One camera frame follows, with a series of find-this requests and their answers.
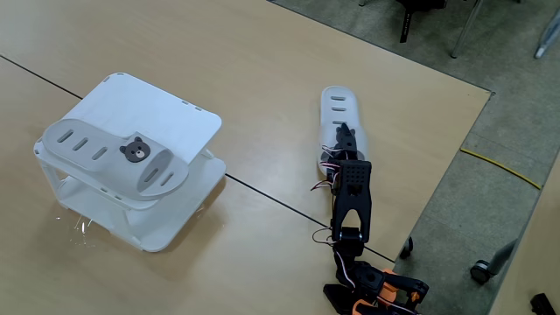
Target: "robotic arm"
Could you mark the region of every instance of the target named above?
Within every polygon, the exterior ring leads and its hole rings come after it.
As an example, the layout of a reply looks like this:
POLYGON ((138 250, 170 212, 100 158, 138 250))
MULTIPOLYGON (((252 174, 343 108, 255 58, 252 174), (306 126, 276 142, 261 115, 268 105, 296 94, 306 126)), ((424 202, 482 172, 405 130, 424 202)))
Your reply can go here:
POLYGON ((371 163, 358 159, 353 130, 345 123, 337 128, 337 144, 331 148, 327 179, 332 182, 335 198, 332 219, 332 251, 337 265, 336 277, 341 284, 326 284, 323 292, 338 314, 417 314, 418 304, 428 292, 420 280, 398 276, 390 270, 378 270, 367 262, 355 261, 369 240, 371 163), (360 227, 343 227, 350 210, 360 217, 360 227), (404 304, 396 302, 398 290, 407 293, 404 304))

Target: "bear face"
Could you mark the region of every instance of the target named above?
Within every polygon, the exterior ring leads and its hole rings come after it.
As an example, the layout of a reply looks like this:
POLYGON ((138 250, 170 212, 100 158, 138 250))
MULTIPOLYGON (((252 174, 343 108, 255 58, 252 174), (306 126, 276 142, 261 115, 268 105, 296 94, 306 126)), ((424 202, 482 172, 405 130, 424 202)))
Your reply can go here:
POLYGON ((140 136, 137 136, 127 146, 121 146, 120 151, 130 162, 138 163, 144 161, 150 155, 150 146, 143 142, 140 136))

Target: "chair wheel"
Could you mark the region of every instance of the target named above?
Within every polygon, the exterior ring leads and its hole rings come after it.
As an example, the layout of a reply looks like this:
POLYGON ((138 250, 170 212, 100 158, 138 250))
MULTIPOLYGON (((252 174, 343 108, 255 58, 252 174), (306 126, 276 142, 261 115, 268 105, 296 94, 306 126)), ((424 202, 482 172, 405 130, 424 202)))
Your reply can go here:
POLYGON ((401 259, 407 259, 410 256, 410 253, 412 252, 413 248, 414 248, 414 243, 412 242, 412 237, 409 237, 407 242, 404 244, 404 247, 402 248, 402 252, 399 255, 399 257, 401 257, 401 259))
POLYGON ((479 260, 471 268, 471 278, 479 284, 485 284, 490 280, 492 274, 488 271, 488 262, 479 260))

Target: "wooden table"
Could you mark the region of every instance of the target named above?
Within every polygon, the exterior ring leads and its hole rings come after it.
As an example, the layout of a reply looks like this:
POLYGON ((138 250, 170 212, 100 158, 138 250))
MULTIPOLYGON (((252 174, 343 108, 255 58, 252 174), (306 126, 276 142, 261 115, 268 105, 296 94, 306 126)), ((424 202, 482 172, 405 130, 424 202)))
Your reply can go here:
POLYGON ((0 60, 2 314, 335 313, 322 292, 336 283, 333 252, 311 239, 321 226, 229 178, 163 252, 94 223, 83 234, 88 220, 58 205, 32 154, 76 102, 0 60))
POLYGON ((530 300, 545 293, 556 313, 560 312, 560 159, 556 159, 535 211, 521 238, 513 261, 493 303, 490 314, 531 312, 530 300))
POLYGON ((368 246, 391 259, 490 95, 264 0, 1 7, 3 56, 79 96, 121 71, 220 115, 211 149, 228 173, 325 224, 330 194, 309 192, 319 96, 351 88, 374 166, 368 246))

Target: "yellow cable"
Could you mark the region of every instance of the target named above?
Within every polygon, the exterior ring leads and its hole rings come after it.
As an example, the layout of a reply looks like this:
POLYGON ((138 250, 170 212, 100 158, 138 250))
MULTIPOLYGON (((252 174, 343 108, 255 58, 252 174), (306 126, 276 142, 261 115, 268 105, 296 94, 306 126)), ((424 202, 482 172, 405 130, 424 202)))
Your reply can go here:
POLYGON ((496 161, 494 161, 494 160, 492 160, 492 159, 490 159, 490 158, 488 158, 488 157, 481 156, 479 153, 472 152, 471 150, 467 150, 467 149, 463 149, 463 148, 461 148, 460 150, 461 150, 461 152, 464 152, 464 153, 466 153, 466 154, 470 154, 470 155, 472 155, 472 156, 474 156, 474 157, 476 157, 476 158, 483 159, 483 160, 487 161, 488 163, 492 163, 493 165, 496 165, 496 166, 498 166, 498 167, 500 167, 500 168, 502 168, 502 169, 504 169, 504 170, 506 170, 506 171, 508 171, 508 172, 510 172, 510 173, 512 173, 512 174, 514 174, 514 175, 517 176, 518 178, 525 180, 526 182, 528 182, 528 183, 530 183, 532 186, 534 186, 536 189, 541 190, 541 186, 538 185, 536 182, 534 182, 534 181, 532 181, 531 179, 529 179, 529 178, 527 178, 527 177, 521 175, 521 174, 518 173, 517 171, 514 171, 514 170, 510 169, 509 167, 505 166, 504 164, 498 163, 498 162, 496 162, 496 161))

